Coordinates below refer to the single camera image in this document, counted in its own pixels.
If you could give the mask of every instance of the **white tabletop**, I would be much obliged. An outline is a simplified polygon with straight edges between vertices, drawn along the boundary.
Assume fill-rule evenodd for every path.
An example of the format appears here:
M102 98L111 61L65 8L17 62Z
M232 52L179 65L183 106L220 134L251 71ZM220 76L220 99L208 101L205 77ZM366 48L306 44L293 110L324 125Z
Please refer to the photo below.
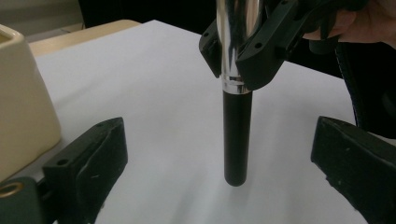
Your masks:
M221 83L199 38L150 21L36 57L63 130L52 155L94 124L124 119L129 162L96 223L365 223L310 161L318 116L354 123L344 81L284 63L254 91L247 182L231 187ZM45 160L20 175L40 178Z

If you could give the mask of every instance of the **pen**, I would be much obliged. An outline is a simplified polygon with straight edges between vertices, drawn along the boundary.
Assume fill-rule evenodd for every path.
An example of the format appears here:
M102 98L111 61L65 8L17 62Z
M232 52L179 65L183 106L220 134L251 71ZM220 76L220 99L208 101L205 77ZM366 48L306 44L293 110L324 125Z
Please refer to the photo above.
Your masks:
M262 0L217 0L223 89L224 176L231 186L245 183L253 92L245 86L235 61L246 41L257 31Z

